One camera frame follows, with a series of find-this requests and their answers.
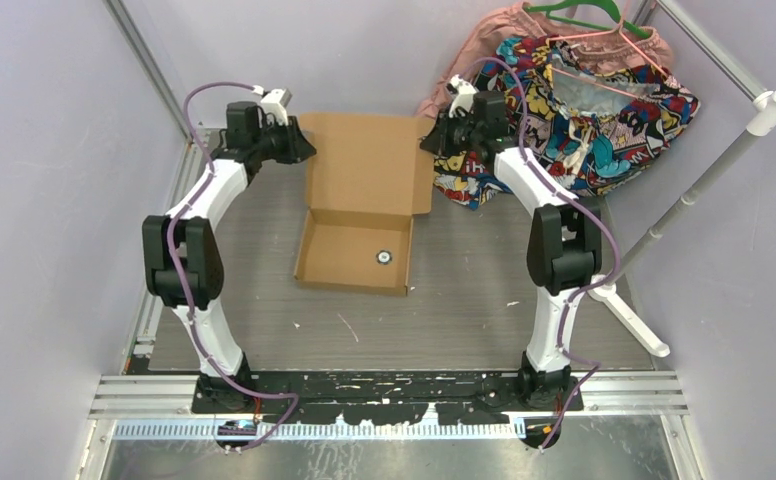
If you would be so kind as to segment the brown cardboard box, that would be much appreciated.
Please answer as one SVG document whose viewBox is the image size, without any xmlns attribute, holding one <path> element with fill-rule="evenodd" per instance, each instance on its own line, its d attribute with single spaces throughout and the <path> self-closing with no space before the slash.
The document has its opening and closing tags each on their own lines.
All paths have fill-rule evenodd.
<svg viewBox="0 0 776 480">
<path fill-rule="evenodd" d="M 317 153 L 307 162 L 296 282 L 407 295 L 414 220 L 432 209 L 434 157 L 419 143 L 433 120 L 323 112 L 300 125 Z M 377 263 L 380 250 L 393 254 L 390 264 Z"/>
</svg>

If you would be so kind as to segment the small round floor fitting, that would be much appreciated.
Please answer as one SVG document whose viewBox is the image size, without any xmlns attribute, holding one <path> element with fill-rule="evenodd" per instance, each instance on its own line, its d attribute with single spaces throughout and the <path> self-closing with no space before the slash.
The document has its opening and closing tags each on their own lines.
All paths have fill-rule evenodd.
<svg viewBox="0 0 776 480">
<path fill-rule="evenodd" d="M 388 265 L 393 261 L 393 254 L 389 250 L 380 250 L 376 254 L 376 261 L 380 265 Z"/>
</svg>

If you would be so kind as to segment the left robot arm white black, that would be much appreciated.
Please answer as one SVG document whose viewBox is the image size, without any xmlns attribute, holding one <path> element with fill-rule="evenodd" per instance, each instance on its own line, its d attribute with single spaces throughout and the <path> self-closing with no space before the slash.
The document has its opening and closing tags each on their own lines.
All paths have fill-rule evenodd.
<svg viewBox="0 0 776 480">
<path fill-rule="evenodd" d="M 232 336 L 221 300 L 225 271 L 216 228 L 264 162 L 296 165 L 316 149 L 281 100 L 229 104 L 222 140 L 215 152 L 201 148 L 206 166 L 187 194 L 166 213 L 144 219 L 144 272 L 148 291 L 173 310 L 193 344 L 201 401 L 241 413 L 256 400 L 280 396 L 258 392 Z"/>
</svg>

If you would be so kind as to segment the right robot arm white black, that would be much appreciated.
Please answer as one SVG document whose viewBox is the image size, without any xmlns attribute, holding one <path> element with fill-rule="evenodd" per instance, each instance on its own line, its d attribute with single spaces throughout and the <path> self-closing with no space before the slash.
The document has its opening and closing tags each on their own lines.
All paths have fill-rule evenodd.
<svg viewBox="0 0 776 480">
<path fill-rule="evenodd" d="M 474 153 L 531 215 L 526 264 L 537 287 L 536 313 L 515 395 L 541 411 L 573 387 L 567 353 L 584 289 L 602 266 L 600 210 L 555 183 L 509 127 L 503 94 L 460 81 L 420 147 L 438 157 Z"/>
</svg>

